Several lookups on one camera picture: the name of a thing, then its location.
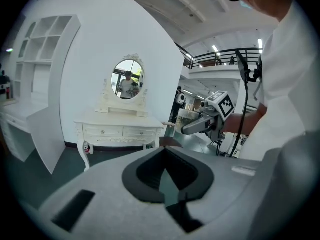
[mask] table top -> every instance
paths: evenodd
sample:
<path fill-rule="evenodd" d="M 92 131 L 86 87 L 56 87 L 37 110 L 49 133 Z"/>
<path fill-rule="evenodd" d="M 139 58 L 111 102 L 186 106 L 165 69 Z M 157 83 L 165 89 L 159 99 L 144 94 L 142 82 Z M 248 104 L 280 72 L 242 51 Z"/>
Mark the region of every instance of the table top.
<path fill-rule="evenodd" d="M 5 113 L 11 116 L 17 117 L 21 120 L 26 120 L 27 117 L 44 110 L 48 107 L 46 104 L 40 104 L 35 102 L 17 102 L 13 104 L 4 105 L 2 107 Z"/>
<path fill-rule="evenodd" d="M 141 117 L 129 113 L 96 112 L 94 108 L 87 108 L 84 113 L 74 120 L 76 123 L 102 126 L 127 126 L 127 127 L 147 127 L 163 128 L 164 125 L 153 116 Z"/>

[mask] oval mirror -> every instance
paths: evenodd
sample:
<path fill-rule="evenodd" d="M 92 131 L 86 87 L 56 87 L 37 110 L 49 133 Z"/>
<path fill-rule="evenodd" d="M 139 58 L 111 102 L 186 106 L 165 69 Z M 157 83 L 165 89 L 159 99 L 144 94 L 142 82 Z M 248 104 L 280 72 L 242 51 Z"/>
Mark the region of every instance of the oval mirror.
<path fill-rule="evenodd" d="M 142 66 L 128 59 L 119 63 L 113 70 L 111 85 L 120 99 L 130 100 L 139 95 L 144 85 L 145 72 Z"/>

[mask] mirror frame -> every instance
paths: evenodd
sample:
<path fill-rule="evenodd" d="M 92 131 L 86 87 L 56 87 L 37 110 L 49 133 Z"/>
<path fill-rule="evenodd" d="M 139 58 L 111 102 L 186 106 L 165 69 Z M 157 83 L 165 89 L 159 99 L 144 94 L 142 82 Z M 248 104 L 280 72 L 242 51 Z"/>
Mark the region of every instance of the mirror frame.
<path fill-rule="evenodd" d="M 113 74 L 114 74 L 114 71 L 115 71 L 115 69 L 117 68 L 117 66 L 118 66 L 119 64 L 121 64 L 122 62 L 125 62 L 125 61 L 134 61 L 134 62 L 138 63 L 138 64 L 140 65 L 141 69 L 143 70 L 143 73 L 144 73 L 144 76 L 143 76 L 143 86 L 142 86 L 139 94 L 136 95 L 135 97 L 131 98 L 131 99 L 122 99 L 122 98 L 118 97 L 118 96 L 116 95 L 116 93 L 114 92 L 114 90 L 112 89 L 112 76 L 113 76 Z M 109 86 L 110 86 L 110 88 L 111 88 L 111 92 L 114 94 L 114 96 L 116 97 L 116 100 L 117 100 L 117 101 L 120 101 L 120 102 L 122 102 L 122 103 L 132 103 L 133 101 L 136 100 L 137 97 L 139 97 L 140 95 L 142 95 L 142 93 L 145 91 L 145 89 L 146 89 L 145 82 L 146 82 L 146 71 L 145 71 L 144 64 L 143 64 L 142 60 L 139 58 L 138 54 L 134 54 L 134 55 L 128 55 L 128 56 L 126 56 L 123 60 L 121 60 L 121 61 L 113 68 L 112 73 L 111 73 L 111 76 L 110 76 L 110 84 L 109 84 Z"/>

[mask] white wall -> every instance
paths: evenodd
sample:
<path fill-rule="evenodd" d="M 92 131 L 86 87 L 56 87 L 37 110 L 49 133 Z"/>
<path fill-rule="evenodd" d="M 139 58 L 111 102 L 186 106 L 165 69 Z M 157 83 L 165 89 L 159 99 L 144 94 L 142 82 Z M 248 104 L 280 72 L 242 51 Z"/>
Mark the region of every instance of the white wall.
<path fill-rule="evenodd" d="M 81 28 L 65 61 L 60 114 L 64 139 L 75 143 L 74 118 L 95 107 L 113 69 L 129 54 L 144 62 L 147 108 L 161 122 L 168 121 L 184 58 L 158 22 L 133 0 L 31 0 L 15 46 L 32 20 L 77 14 Z"/>

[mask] small figurine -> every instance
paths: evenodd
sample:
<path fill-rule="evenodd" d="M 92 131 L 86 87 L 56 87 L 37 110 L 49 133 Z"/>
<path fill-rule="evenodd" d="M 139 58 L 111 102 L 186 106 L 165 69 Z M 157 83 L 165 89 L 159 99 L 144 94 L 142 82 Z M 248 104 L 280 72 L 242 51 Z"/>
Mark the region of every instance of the small figurine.
<path fill-rule="evenodd" d="M 90 153 L 90 146 L 89 146 L 89 143 L 88 142 L 84 142 L 83 143 L 83 149 L 84 149 L 84 153 L 86 154 L 86 155 L 88 155 L 89 153 Z"/>

